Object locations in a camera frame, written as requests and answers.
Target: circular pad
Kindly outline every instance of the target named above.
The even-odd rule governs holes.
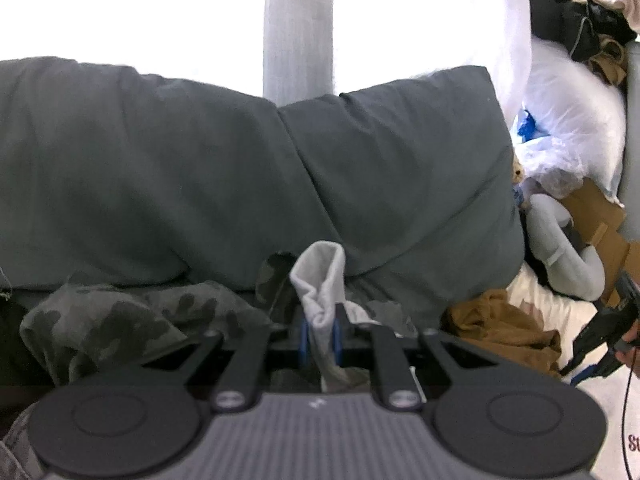
[[[179,386],[67,386],[36,405],[28,431],[53,468],[121,478],[171,459],[199,427],[196,402]]]
[[[569,386],[454,386],[434,424],[464,462],[507,478],[552,478],[583,468],[606,434],[602,410]]]

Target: plastic bag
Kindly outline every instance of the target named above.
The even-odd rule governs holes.
[[[564,193],[569,180],[581,182],[588,176],[610,202],[620,203],[617,193],[626,136],[622,93],[605,85],[583,64],[571,61],[561,44],[533,38],[532,47],[533,65],[524,106],[537,127],[561,140],[567,153],[561,155],[560,144],[552,143],[555,150],[549,160],[537,162],[542,155],[536,155],[531,164],[543,173],[549,173],[553,164],[559,164],[559,171],[573,171],[578,166],[577,157],[582,169],[574,179],[565,176],[562,183],[547,180],[547,185]],[[528,169],[523,158],[520,160]]]
[[[522,142],[533,140],[533,136],[536,133],[536,120],[526,110],[522,111],[522,116],[519,118],[518,136],[522,139]]]
[[[587,167],[580,156],[556,137],[546,136],[514,146],[527,178],[533,178],[560,200],[582,187]]]

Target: blue plastic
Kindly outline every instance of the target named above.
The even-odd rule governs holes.
[[[308,359],[309,348],[309,323],[305,320],[302,322],[302,329],[300,330],[300,348],[298,349],[298,357],[300,361],[300,368],[306,367]]]
[[[516,201],[516,206],[520,207],[524,202],[524,192],[520,187],[520,184],[513,185],[513,198]]]
[[[577,386],[583,380],[591,377],[591,374],[595,371],[596,365],[587,366],[583,371],[577,374],[573,379],[571,379],[571,386]]]
[[[340,332],[340,323],[338,320],[334,320],[334,332],[333,332],[334,355],[335,363],[338,366],[342,366],[342,333]]]
[[[536,120],[532,115],[524,110],[524,117],[518,124],[518,136],[522,139],[522,142],[529,142],[536,135]]]

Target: brown cloth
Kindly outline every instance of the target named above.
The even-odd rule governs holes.
[[[605,34],[600,34],[600,53],[587,61],[587,68],[604,84],[620,86],[626,78],[626,48]]]
[[[484,350],[543,374],[560,378],[558,330],[543,331],[533,316],[507,301],[506,290],[450,307],[444,329]]]

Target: hand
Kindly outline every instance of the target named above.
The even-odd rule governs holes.
[[[622,336],[622,341],[626,341],[627,343],[631,343],[638,337],[638,329],[640,328],[640,324],[636,319],[636,322],[633,323],[629,332]],[[628,368],[631,368],[631,364],[634,361],[634,354],[638,352],[638,349],[634,348],[623,354],[622,352],[616,352],[616,359],[620,361],[623,365],[626,365]],[[634,373],[637,377],[640,378],[640,355],[636,357],[636,364],[634,365]]]

